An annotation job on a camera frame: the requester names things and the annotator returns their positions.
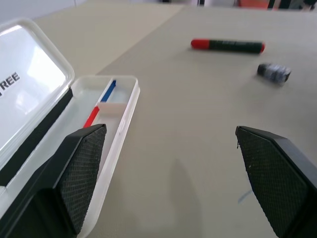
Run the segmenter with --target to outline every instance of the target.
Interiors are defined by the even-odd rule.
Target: pencil case lid
[[[0,170],[68,91],[74,70],[31,20],[0,26]]]

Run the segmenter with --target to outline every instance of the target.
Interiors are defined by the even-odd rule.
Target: black marker
[[[246,41],[194,39],[191,45],[193,49],[198,50],[232,51],[252,54],[260,54],[265,49],[263,42]]]

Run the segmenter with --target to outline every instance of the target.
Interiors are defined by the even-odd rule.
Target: red marker cap
[[[192,48],[198,50],[207,50],[209,49],[209,40],[208,39],[194,39],[191,42]]]

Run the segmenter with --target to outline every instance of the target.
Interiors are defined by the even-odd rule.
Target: textured rubber pad
[[[302,211],[308,186],[272,142],[243,129],[237,137],[252,190],[281,238]]]
[[[82,140],[58,183],[57,189],[77,233],[83,226],[97,182],[105,133],[106,128],[101,127]]]

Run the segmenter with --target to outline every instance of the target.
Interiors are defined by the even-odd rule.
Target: black foam lining
[[[26,138],[23,144],[17,149],[11,159],[0,170],[0,186],[7,186],[16,175],[26,159],[30,156],[35,147],[40,143],[44,135],[64,111],[73,97],[71,89],[60,99],[56,106],[47,114],[40,124]]]

